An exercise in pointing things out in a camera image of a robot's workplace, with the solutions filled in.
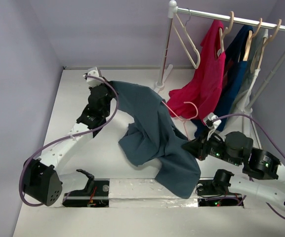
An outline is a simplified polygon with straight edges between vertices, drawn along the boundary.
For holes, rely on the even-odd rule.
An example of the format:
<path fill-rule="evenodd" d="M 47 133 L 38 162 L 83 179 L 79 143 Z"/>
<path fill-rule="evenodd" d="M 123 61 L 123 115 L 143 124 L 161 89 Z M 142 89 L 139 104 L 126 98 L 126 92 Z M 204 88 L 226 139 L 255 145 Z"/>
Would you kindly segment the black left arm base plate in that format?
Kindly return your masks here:
<path fill-rule="evenodd" d="M 64 207 L 108 207 L 109 180 L 95 180 L 94 176 L 83 169 L 76 172 L 85 175 L 86 184 L 81 190 L 72 190 L 64 194 Z"/>

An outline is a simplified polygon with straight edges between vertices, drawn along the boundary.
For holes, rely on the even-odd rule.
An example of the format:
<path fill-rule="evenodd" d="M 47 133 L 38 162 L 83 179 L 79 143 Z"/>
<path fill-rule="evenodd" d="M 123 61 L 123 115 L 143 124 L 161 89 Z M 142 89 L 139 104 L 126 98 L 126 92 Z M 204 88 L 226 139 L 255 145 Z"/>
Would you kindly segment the teal blue t-shirt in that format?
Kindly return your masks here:
<path fill-rule="evenodd" d="M 201 170 L 194 156 L 182 148 L 187 137 L 174 125 L 163 98 L 147 86 L 123 81 L 112 85 L 119 95 L 118 109 L 134 119 L 119 140 L 127 159 L 140 166 L 157 158 L 161 167 L 155 180 L 174 195 L 188 199 Z"/>

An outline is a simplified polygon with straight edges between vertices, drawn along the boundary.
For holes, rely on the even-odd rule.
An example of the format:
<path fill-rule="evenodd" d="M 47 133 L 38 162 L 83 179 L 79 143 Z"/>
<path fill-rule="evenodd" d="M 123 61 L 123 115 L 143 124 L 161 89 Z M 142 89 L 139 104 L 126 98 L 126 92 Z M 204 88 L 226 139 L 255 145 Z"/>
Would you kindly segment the pink wire hanger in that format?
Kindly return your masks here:
<path fill-rule="evenodd" d="M 196 106 L 193 102 L 189 102 L 189 101 L 183 102 L 184 104 L 192 105 L 192 106 L 194 107 L 194 109 L 195 109 L 195 112 L 196 112 L 194 116 L 189 117 L 189 118 L 185 118 L 185 117 L 183 117 L 183 116 L 179 116 L 171 107 L 169 107 L 169 106 L 167 105 L 167 103 L 166 103 L 165 101 L 162 101 L 162 103 L 166 106 L 166 108 L 167 108 L 173 115 L 175 115 L 176 118 L 178 118 L 178 119 L 183 123 L 183 128 L 184 128 L 184 131 L 185 131 L 185 135 L 186 135 L 188 141 L 190 141 L 191 139 L 190 139 L 190 136 L 189 136 L 189 134 L 188 134 L 188 130 L 187 130 L 187 128 L 186 128 L 186 122 L 191 121 L 192 119 L 195 119 L 195 118 L 199 115 L 199 110 L 198 110 L 197 106 Z"/>

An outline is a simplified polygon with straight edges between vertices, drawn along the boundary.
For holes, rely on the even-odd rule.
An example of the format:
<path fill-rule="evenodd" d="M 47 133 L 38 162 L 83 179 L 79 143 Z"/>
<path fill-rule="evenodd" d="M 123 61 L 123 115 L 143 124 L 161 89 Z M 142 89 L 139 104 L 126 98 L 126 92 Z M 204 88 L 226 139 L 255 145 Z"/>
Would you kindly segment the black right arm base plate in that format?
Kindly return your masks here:
<path fill-rule="evenodd" d="M 215 187 L 212 179 L 200 179 L 195 188 L 195 193 L 198 196 L 199 207 L 244 207 L 243 195 Z"/>

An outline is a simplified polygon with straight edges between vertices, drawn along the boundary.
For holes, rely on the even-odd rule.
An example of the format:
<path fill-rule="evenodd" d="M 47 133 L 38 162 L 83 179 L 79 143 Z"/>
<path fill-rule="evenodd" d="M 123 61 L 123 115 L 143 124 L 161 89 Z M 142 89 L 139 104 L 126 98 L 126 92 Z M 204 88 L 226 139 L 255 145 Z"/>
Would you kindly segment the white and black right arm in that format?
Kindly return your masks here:
<path fill-rule="evenodd" d="M 255 196 L 285 212 L 285 166 L 270 152 L 255 148 L 253 139 L 238 131 L 227 134 L 224 139 L 216 133 L 208 136 L 205 132 L 182 148 L 201 161 L 212 156 L 243 167 L 242 172 L 249 180 L 218 169 L 211 182 L 216 193 Z"/>

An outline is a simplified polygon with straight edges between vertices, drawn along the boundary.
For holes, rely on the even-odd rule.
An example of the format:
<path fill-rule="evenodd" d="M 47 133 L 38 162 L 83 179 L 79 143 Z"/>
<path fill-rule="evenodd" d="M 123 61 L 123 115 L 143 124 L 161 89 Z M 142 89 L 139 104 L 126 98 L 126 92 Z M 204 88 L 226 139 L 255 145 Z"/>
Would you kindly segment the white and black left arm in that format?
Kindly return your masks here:
<path fill-rule="evenodd" d="M 118 93 L 112 82 L 101 80 L 90 86 L 88 104 L 68 135 L 54 140 L 33 153 L 23 164 L 19 196 L 27 206 L 51 206 L 63 190 L 59 172 L 66 163 L 112 121 L 111 100 Z"/>

